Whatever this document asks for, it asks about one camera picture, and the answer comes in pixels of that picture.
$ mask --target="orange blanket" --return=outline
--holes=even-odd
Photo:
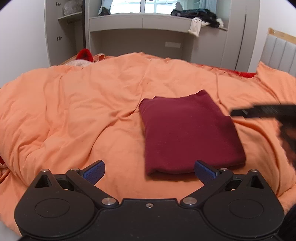
[[[53,66],[25,73],[0,90],[0,154],[11,170],[0,184],[0,219],[18,232],[14,208],[37,173],[83,169],[104,160],[97,183],[122,198],[178,198],[202,186],[194,174],[144,174],[139,103],[154,96],[181,97],[205,89],[229,114],[252,104],[296,103],[296,79],[259,64],[257,75],[127,54],[87,67]],[[234,118],[246,152],[245,174],[260,170],[285,211],[296,203],[296,176],[277,138],[273,119]]]

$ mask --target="folded shirt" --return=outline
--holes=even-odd
[[[154,97],[139,105],[145,126],[145,171],[189,173],[196,160],[215,167],[245,163],[230,116],[201,90],[181,98]]]

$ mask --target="gray upholstered headboard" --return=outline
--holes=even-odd
[[[296,77],[296,37],[270,28],[261,61]]]

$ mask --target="metal screw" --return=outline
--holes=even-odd
[[[147,204],[146,204],[146,207],[147,207],[147,208],[152,208],[153,206],[154,206],[154,205],[153,205],[152,203],[147,203]]]
[[[112,197],[105,197],[102,199],[102,204],[104,205],[113,205],[116,203],[116,199]]]
[[[196,204],[197,203],[197,200],[194,197],[185,197],[183,199],[183,203],[185,203],[187,205],[193,205],[193,204]]]

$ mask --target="curtain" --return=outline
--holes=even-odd
[[[200,0],[200,5],[198,8],[206,8],[211,12],[216,13],[217,0]]]

